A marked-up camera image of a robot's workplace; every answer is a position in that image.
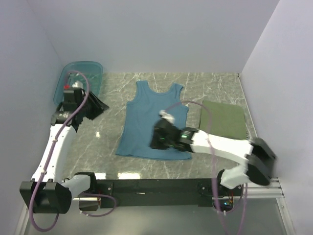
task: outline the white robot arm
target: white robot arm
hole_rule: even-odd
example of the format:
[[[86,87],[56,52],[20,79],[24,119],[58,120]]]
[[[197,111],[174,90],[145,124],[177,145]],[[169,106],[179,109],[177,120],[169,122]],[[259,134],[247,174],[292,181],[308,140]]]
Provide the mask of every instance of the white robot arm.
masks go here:
[[[238,166],[222,170],[218,175],[219,183],[228,189],[249,182],[263,186],[270,184],[276,156],[261,138],[233,140],[189,127],[179,130],[174,126],[173,116],[164,110],[160,111],[160,116],[161,120],[154,128],[151,148],[174,147],[179,151],[207,154],[214,151],[218,157],[237,162]]]

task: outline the green cloth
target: green cloth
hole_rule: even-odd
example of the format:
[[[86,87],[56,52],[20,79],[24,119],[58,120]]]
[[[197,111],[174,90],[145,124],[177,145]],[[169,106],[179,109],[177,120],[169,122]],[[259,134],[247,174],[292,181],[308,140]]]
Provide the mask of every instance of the green cloth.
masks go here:
[[[236,140],[246,139],[246,122],[242,107],[208,100],[204,100],[202,103],[211,111],[213,116],[210,134]],[[202,108],[200,130],[207,132],[208,121],[209,115]]]

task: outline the neckline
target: neckline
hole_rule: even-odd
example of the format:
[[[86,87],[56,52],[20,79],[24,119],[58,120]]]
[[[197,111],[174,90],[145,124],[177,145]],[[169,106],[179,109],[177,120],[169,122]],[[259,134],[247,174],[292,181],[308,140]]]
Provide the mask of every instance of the neckline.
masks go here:
[[[148,81],[146,81],[146,86],[147,86],[147,88],[148,88],[148,91],[151,92],[151,93],[153,93],[153,94],[156,94],[156,95],[165,95],[165,94],[168,94],[169,92],[171,92],[171,90],[173,89],[174,85],[175,85],[175,83],[172,83],[170,89],[169,89],[167,92],[155,92],[155,91],[153,91],[153,90],[149,87]]]

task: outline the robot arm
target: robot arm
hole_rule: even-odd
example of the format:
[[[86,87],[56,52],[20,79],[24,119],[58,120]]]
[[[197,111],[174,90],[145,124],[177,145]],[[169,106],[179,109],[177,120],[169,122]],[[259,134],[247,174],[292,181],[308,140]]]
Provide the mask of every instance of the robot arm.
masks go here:
[[[189,127],[179,130],[174,126],[173,116],[164,110],[160,112],[160,116],[161,120],[154,128],[151,148],[174,147],[179,151],[212,154],[212,145],[216,156],[239,164],[232,169],[220,171],[218,180],[222,186],[233,189],[249,182],[263,186],[270,184],[276,156],[264,140],[233,140]]]
[[[60,130],[67,118],[82,103],[85,91],[82,84],[74,83],[73,87],[66,86],[64,90],[64,101],[57,107],[51,118],[51,127],[48,144],[46,146],[42,160],[33,174],[31,181],[22,182],[20,193],[24,202],[29,207],[30,199],[36,183],[44,170],[47,162],[52,142],[56,133]],[[69,210],[71,201],[81,192],[86,190],[96,192],[96,178],[92,172],[79,172],[75,176],[62,183],[63,166],[67,157],[67,152],[74,140],[79,125],[83,118],[95,119],[109,107],[102,103],[92,92],[89,93],[86,104],[82,110],[62,130],[54,151],[51,156],[45,176],[36,194],[33,211],[34,213],[66,213]]]

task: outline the black mounting bar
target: black mounting bar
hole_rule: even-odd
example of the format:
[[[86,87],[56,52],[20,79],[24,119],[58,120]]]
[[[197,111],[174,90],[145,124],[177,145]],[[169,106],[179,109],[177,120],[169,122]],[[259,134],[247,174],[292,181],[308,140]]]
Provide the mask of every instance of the black mounting bar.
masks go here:
[[[119,207],[198,205],[212,206],[211,179],[160,179],[160,180],[97,180],[102,194],[111,195]],[[240,196],[241,186],[234,189],[219,187],[219,196]],[[101,199],[101,208],[112,208],[113,201]]]

